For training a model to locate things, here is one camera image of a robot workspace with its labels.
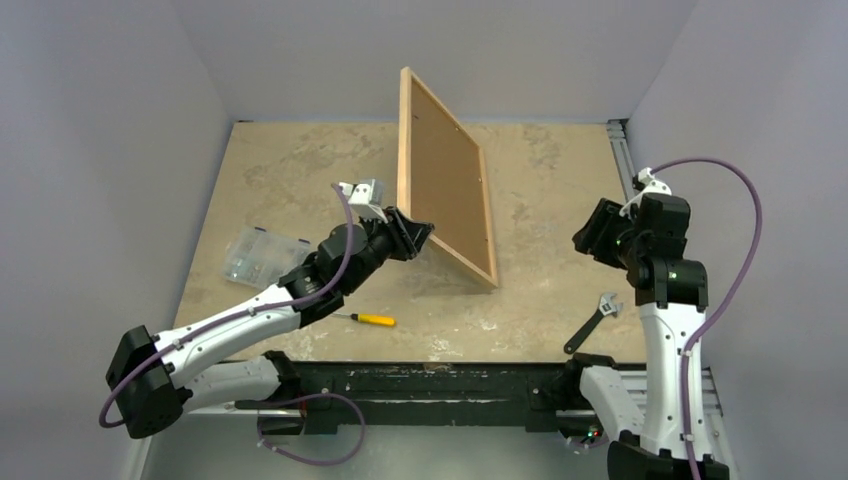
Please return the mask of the wooden picture frame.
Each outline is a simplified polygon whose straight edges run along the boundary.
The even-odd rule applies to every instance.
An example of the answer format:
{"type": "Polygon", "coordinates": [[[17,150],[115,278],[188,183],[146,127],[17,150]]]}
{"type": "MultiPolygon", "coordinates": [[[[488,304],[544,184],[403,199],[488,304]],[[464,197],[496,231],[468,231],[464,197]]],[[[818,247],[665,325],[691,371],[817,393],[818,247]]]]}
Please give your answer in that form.
{"type": "Polygon", "coordinates": [[[410,67],[400,71],[396,198],[435,226],[426,248],[438,262],[483,292],[499,287],[483,148],[410,67]]]}

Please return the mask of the yellow handled screwdriver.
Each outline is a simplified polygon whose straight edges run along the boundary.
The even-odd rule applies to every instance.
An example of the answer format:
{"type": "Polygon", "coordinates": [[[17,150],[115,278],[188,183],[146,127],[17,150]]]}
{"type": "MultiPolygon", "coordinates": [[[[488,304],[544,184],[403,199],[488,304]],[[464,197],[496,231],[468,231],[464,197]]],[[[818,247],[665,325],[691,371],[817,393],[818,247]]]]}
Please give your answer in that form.
{"type": "Polygon", "coordinates": [[[333,313],[334,317],[349,319],[358,323],[375,325],[381,327],[395,327],[396,320],[392,317],[380,316],[380,315],[370,315],[370,314],[358,314],[358,313],[333,313]]]}

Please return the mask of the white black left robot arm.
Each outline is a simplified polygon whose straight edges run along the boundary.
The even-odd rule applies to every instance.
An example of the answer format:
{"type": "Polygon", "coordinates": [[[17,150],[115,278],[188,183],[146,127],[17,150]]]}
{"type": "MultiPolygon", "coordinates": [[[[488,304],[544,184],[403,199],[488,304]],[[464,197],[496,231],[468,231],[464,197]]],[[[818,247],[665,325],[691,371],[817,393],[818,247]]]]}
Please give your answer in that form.
{"type": "Polygon", "coordinates": [[[289,273],[243,303],[188,327],[120,338],[98,422],[143,439],[172,425],[197,398],[189,384],[209,367],[267,338],[322,320],[344,306],[388,260],[416,258],[435,227],[386,207],[384,219],[348,220],[289,273]]]}

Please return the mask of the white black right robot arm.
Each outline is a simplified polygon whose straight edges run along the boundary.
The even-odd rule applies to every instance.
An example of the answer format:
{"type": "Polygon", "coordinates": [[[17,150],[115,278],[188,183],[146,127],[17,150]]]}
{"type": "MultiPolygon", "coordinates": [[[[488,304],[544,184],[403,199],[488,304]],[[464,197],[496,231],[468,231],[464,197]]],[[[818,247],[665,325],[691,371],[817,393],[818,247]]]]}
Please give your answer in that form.
{"type": "Polygon", "coordinates": [[[601,199],[572,240],[577,252],[625,271],[646,348],[643,408],[618,370],[589,365],[564,376],[561,392],[590,403],[610,440],[611,479],[727,479],[704,423],[700,344],[708,277],[684,257],[691,209],[680,197],[647,193],[630,206],[601,199]]]}

